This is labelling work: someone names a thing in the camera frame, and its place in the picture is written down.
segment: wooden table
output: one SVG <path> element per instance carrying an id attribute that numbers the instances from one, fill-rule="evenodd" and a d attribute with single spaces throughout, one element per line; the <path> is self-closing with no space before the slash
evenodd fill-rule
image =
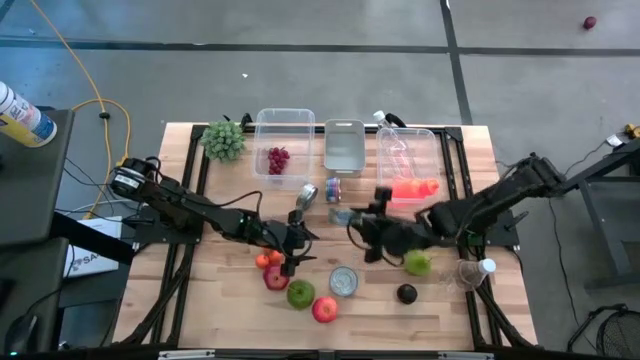
<path id="1" fill-rule="evenodd" d="M 166 176 L 182 178 L 192 123 L 167 124 L 159 157 Z M 463 126 L 464 144 L 475 191 L 498 179 L 495 158 L 486 126 Z M 359 179 L 342 181 L 340 207 L 364 206 L 373 199 L 376 183 L 375 136 L 367 135 L 366 168 Z M 247 151 L 232 164 L 213 161 L 209 166 L 205 195 L 221 203 L 248 191 L 263 189 L 251 174 L 252 135 Z M 223 240 L 205 225 L 203 241 L 196 247 L 184 310 L 180 347 L 271 348 L 271 349 L 367 349 L 367 350 L 468 350 L 472 349 L 469 317 L 464 293 L 452 281 L 458 259 L 455 249 L 431 248 L 433 271 L 426 277 L 413 277 L 384 262 L 365 264 L 363 252 L 348 240 L 344 227 L 328 223 L 330 206 L 324 201 L 323 135 L 316 135 L 312 182 L 320 189 L 316 202 L 305 214 L 308 228 L 320 237 L 310 255 L 296 270 L 296 278 L 316 286 L 316 295 L 331 295 L 330 272 L 339 265 L 352 267 L 360 285 L 354 296 L 338 298 L 339 317 L 330 324 L 319 324 L 309 309 L 297 311 L 286 301 L 284 292 L 265 288 L 262 273 L 254 266 L 260 249 Z M 199 147 L 196 159 L 200 159 Z M 454 172 L 459 178 L 458 161 Z M 193 167 L 191 189 L 197 171 Z M 448 199 L 444 174 L 441 189 L 431 202 Z M 464 197 L 462 186 L 459 196 Z M 294 208 L 297 191 L 264 191 L 261 216 L 286 221 Z M 253 208 L 256 198 L 235 206 Z M 405 209 L 409 214 L 414 209 Z M 152 245 L 136 256 L 131 266 L 114 340 L 131 333 L 155 302 L 160 289 L 167 253 L 166 245 Z M 510 321 L 529 341 L 536 343 L 520 267 L 513 254 L 503 249 L 487 249 L 497 263 L 492 276 L 494 297 Z M 402 283 L 418 289 L 418 301 L 403 305 L 395 299 Z M 478 299 L 483 335 L 489 341 L 486 310 Z M 173 300 L 165 318 L 166 336 L 170 329 Z"/>

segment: red grapes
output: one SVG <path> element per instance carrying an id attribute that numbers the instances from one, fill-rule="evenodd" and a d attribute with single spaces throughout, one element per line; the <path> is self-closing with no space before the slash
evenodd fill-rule
<path id="1" fill-rule="evenodd" d="M 289 162 L 289 152 L 282 148 L 271 148 L 268 152 L 269 175 L 280 175 Z"/>

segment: concrete floor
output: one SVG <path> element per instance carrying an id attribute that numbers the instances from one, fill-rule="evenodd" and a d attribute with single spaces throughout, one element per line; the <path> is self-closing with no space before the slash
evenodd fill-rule
<path id="1" fill-rule="evenodd" d="M 41 1 L 71 39 L 166 43 L 446 46 L 438 0 L 163 0 Z M 634 0 L 449 0 L 458 45 L 466 47 L 640 48 L 640 3 Z M 585 32 L 586 16 L 598 18 Z M 0 40 L 51 38 L 27 1 L 0 22 Z M 0 80 L 37 104 L 71 107 L 93 94 L 65 50 L 2 48 Z M 155 154 L 169 121 L 238 118 L 266 107 L 312 109 L 318 121 L 369 120 L 384 109 L 407 122 L 460 124 L 447 54 L 82 50 L 78 56 L 102 95 L 133 117 L 132 156 Z M 506 163 L 531 151 L 566 169 L 640 110 L 637 57 L 461 56 L 473 123 L 488 125 L 496 157 Z M 76 117 L 69 157 L 97 182 L 104 176 L 97 106 Z M 125 127 L 114 110 L 114 157 Z M 600 159 L 601 149 L 584 166 Z M 96 190 L 64 178 L 58 207 L 93 201 Z M 640 309 L 640 286 L 587 293 L 582 284 L 610 270 L 582 198 L 553 201 L 563 258 L 580 321 L 600 305 Z M 527 293 L 541 345 L 564 349 L 576 329 L 546 200 L 515 207 L 530 215 L 518 226 Z M 101 208 L 108 214 L 108 208 Z M 96 345 L 112 304 L 75 309 L 63 337 Z M 101 326 L 86 325 L 91 317 Z M 583 340 L 577 351 L 593 352 Z"/>

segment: gray container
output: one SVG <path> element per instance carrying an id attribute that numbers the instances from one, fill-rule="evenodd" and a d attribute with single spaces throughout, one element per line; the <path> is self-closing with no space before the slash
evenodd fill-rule
<path id="1" fill-rule="evenodd" d="M 324 124 L 324 167 L 335 177 L 359 177 L 364 170 L 364 123 L 327 120 Z"/>

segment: spray can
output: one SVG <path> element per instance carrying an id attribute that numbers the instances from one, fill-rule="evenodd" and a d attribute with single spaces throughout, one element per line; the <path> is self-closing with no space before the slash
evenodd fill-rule
<path id="1" fill-rule="evenodd" d="M 49 143 L 57 130 L 47 115 L 0 81 L 0 132 L 35 148 Z"/>

